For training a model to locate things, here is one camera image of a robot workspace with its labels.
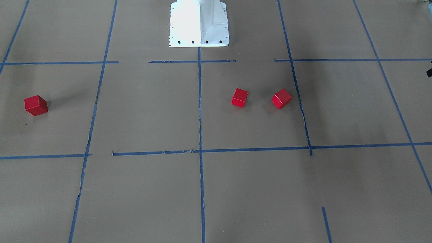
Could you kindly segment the red block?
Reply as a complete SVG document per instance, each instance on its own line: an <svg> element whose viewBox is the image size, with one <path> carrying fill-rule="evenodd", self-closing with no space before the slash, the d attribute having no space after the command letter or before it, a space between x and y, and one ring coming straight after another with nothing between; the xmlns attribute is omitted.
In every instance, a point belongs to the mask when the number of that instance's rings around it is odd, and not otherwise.
<svg viewBox="0 0 432 243"><path fill-rule="evenodd" d="M39 95L24 99L25 110L33 116L38 116L49 112L48 104Z"/></svg>
<svg viewBox="0 0 432 243"><path fill-rule="evenodd" d="M231 104L233 106L243 108L245 106L247 96L248 96L248 91L236 88L232 97Z"/></svg>
<svg viewBox="0 0 432 243"><path fill-rule="evenodd" d="M271 101L277 109L282 109L290 103L292 98L293 97L286 89L281 89L280 91L273 94Z"/></svg>

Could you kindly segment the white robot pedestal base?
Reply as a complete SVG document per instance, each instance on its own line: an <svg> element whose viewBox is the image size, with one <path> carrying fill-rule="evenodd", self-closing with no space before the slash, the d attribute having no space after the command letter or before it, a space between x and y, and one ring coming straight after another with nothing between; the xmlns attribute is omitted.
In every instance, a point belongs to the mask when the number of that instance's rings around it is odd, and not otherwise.
<svg viewBox="0 0 432 243"><path fill-rule="evenodd" d="M170 6L169 22L169 47L229 45L227 8L219 0L177 0Z"/></svg>

